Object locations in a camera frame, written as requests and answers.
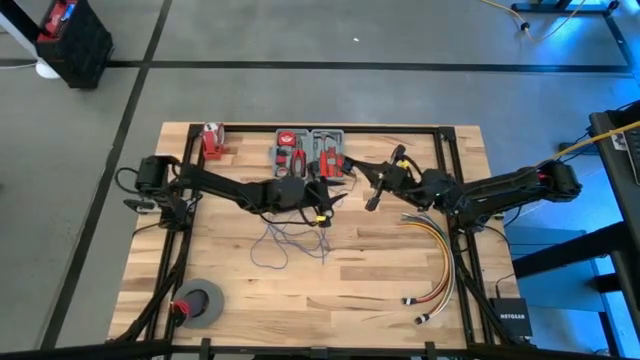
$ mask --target wooden table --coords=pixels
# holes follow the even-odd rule
[[[180,158],[188,127],[165,123],[157,153]],[[479,127],[458,126],[456,134],[465,180],[490,176]],[[422,169],[437,167],[431,136],[349,133],[345,140],[346,153],[355,159],[382,162],[402,143]],[[268,149],[273,145],[273,133],[228,133],[229,153],[221,161],[207,162],[205,168],[242,182],[270,178]],[[447,168],[452,169],[446,150],[445,156]],[[372,189],[364,176],[360,178],[336,209],[327,231],[332,250],[325,264],[291,248],[283,270],[261,268],[250,260],[251,246],[265,232],[259,217],[233,202],[205,195],[196,213],[185,280],[204,278],[220,285],[225,310],[210,329],[178,328],[174,343],[198,345],[202,337],[210,337],[212,345],[220,346],[423,348],[425,341],[433,341],[437,348],[466,348],[457,290],[441,314],[421,326],[412,323],[432,304],[405,306],[400,299],[423,295],[435,286],[443,271],[442,255],[424,232],[398,227],[402,212],[415,213],[403,201],[384,194],[377,211],[365,211]],[[429,215],[446,227],[441,214]],[[138,227],[157,220],[154,215],[141,216]],[[489,224],[503,230],[501,222]],[[155,228],[133,239],[110,338],[121,334],[151,297],[164,235],[164,230]],[[309,236],[301,241],[310,245],[315,237]],[[511,258],[498,234],[485,231],[476,238],[485,287],[492,296],[495,281],[513,273]],[[281,251],[269,239],[256,248],[256,260],[282,264]],[[513,277],[501,281],[500,290],[503,296],[518,296]],[[470,294],[469,299],[476,340],[481,341],[477,304]],[[165,322],[166,316],[161,316],[159,334]]]

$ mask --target orange wire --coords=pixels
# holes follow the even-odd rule
[[[418,302],[427,302],[427,301],[433,300],[436,296],[438,296],[438,294],[442,291],[444,286],[448,283],[449,276],[450,276],[450,274],[449,274],[449,265],[450,264],[449,264],[449,256],[447,256],[446,241],[442,238],[442,236],[440,236],[440,234],[438,234],[438,232],[436,232],[432,228],[430,228],[427,225],[424,225],[422,223],[410,222],[410,223],[407,223],[407,224],[402,224],[400,226],[403,226],[403,227],[405,227],[405,226],[414,226],[414,227],[419,227],[419,228],[421,228],[423,230],[427,230],[437,240],[436,242],[438,243],[438,246],[440,247],[440,250],[442,250],[442,257],[444,258],[444,271],[443,271],[442,279],[440,279],[440,282],[438,283],[438,285],[430,293],[428,293],[427,295],[424,295],[424,296],[416,298],[416,301],[418,301]]]

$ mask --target tool tray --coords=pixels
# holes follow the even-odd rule
[[[276,145],[271,150],[273,176],[292,174],[297,177],[309,176],[307,166],[314,164],[318,176],[331,180],[343,178],[341,166],[344,154],[344,131],[339,129],[278,129]],[[301,152],[304,153],[304,170],[301,170]]]

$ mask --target netgear logo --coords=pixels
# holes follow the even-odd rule
[[[524,314],[500,314],[502,320],[524,320]]]

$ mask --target concrete floor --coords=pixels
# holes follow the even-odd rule
[[[90,0],[113,32],[114,59],[143,58],[162,2]],[[18,3],[33,17],[46,7]],[[629,0],[615,19],[640,58],[638,10]],[[536,35],[563,20],[526,17]],[[27,54],[0,34],[9,58]],[[625,65],[601,16],[533,45],[477,0],[173,0],[155,59]],[[41,341],[137,74],[108,69],[82,92],[32,69],[0,71],[0,352]],[[628,74],[152,69],[119,166],[151,154],[165,121],[431,123],[480,125],[498,174],[582,135],[589,113],[639,97]],[[598,159],[574,165],[584,183],[603,177]],[[615,221],[601,216],[616,209],[610,189],[589,188],[569,204],[528,207],[518,224],[592,231]],[[136,220],[124,198],[109,190],[59,346],[104,341]],[[568,211],[574,220],[558,216]]]

